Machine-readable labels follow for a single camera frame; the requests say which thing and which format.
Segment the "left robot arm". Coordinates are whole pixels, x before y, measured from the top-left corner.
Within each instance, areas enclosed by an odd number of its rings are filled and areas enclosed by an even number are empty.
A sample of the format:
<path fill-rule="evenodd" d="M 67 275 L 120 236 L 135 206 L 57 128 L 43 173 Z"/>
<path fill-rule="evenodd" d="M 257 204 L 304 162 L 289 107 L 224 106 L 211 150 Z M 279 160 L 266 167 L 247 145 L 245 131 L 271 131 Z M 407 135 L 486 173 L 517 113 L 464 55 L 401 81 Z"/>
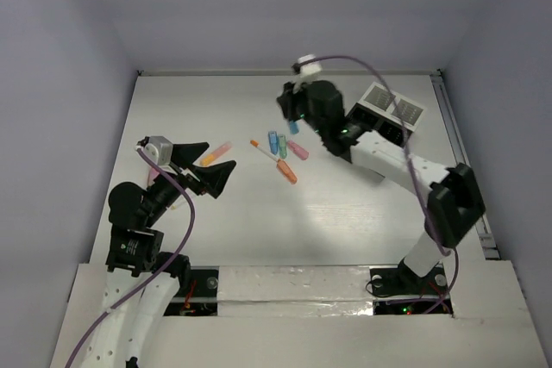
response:
<path fill-rule="evenodd" d="M 236 167 L 234 160 L 200 166 L 206 142 L 173 144 L 147 136 L 135 150 L 154 170 L 142 188 L 122 182 L 109 193 L 110 244 L 100 316 L 80 340 L 83 367 L 140 367 L 170 301 L 191 287 L 191 265 L 182 250 L 196 219 L 193 196 L 218 198 Z M 189 224 L 175 252 L 161 249 L 156 222 L 183 198 Z"/>

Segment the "pink capped highlighter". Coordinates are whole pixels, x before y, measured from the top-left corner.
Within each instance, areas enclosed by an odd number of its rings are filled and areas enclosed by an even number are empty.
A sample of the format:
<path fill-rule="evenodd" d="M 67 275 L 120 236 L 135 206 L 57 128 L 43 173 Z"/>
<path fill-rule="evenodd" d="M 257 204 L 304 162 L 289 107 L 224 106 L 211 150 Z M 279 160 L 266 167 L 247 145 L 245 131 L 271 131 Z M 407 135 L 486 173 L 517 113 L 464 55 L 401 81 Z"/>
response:
<path fill-rule="evenodd" d="M 147 185 L 151 186 L 154 183 L 154 180 L 158 177 L 158 175 L 159 173 L 154 168 L 151 168 L 147 176 Z"/>

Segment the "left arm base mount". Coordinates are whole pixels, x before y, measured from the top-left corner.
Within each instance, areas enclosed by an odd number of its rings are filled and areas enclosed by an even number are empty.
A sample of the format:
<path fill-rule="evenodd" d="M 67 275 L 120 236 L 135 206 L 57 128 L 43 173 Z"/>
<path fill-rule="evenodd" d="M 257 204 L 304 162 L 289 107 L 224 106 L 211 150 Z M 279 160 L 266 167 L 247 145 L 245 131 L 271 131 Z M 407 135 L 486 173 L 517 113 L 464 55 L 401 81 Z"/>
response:
<path fill-rule="evenodd" d="M 218 278 L 217 267 L 192 267 L 191 282 L 170 301 L 164 316 L 216 316 Z"/>

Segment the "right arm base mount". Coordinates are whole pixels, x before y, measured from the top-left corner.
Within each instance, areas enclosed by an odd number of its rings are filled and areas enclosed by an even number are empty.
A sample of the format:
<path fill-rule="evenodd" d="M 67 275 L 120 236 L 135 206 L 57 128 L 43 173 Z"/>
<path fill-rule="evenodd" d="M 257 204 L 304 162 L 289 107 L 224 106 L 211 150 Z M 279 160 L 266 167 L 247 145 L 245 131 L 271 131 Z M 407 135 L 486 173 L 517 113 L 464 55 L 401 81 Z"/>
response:
<path fill-rule="evenodd" d="M 425 278 L 403 281 L 397 267 L 370 269 L 365 290 L 374 315 L 452 315 L 449 284 L 442 265 Z"/>

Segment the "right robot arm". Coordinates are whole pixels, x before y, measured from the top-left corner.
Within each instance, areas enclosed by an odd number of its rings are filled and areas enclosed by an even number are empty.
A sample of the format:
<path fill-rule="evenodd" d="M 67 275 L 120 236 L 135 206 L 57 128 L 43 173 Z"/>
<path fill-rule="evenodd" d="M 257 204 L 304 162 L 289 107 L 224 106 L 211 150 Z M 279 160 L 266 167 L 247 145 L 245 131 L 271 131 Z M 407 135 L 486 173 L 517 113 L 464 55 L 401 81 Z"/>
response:
<path fill-rule="evenodd" d="M 346 115 L 342 93 L 327 80 L 284 84 L 277 99 L 287 121 L 303 121 L 334 156 L 377 172 L 417 197 L 424 231 L 397 266 L 398 285 L 416 292 L 433 268 L 454 251 L 486 205 L 473 169 L 447 167 L 411 153 L 407 141 L 396 144 Z"/>

